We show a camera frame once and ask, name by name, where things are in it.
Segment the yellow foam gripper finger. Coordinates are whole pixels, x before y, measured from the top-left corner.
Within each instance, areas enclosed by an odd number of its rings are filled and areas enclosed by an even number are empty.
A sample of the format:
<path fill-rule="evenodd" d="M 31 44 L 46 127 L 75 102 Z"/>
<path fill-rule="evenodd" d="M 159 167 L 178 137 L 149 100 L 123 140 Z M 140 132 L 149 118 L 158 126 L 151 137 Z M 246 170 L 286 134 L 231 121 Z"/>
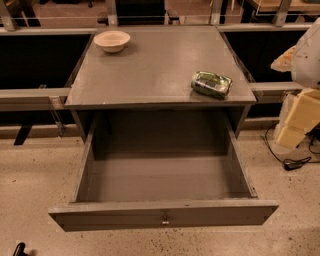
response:
<path fill-rule="evenodd" d="M 291 70 L 292 57 L 295 46 L 290 47 L 271 64 L 271 69 L 278 72 L 289 72 Z"/>
<path fill-rule="evenodd" d="M 280 112 L 275 142 L 286 149 L 295 149 L 320 123 L 320 90 L 305 88 L 298 95 L 288 95 Z"/>

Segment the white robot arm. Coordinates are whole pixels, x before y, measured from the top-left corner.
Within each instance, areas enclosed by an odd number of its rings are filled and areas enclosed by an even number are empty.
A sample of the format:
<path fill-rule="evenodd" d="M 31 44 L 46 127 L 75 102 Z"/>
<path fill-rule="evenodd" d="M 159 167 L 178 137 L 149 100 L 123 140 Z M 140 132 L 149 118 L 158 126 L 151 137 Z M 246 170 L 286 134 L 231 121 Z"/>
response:
<path fill-rule="evenodd" d="M 275 129 L 273 148 L 285 154 L 293 151 L 320 123 L 320 18 L 295 46 L 272 62 L 271 68 L 290 71 L 292 80 L 303 86 L 296 96 L 290 95 L 284 100 Z"/>

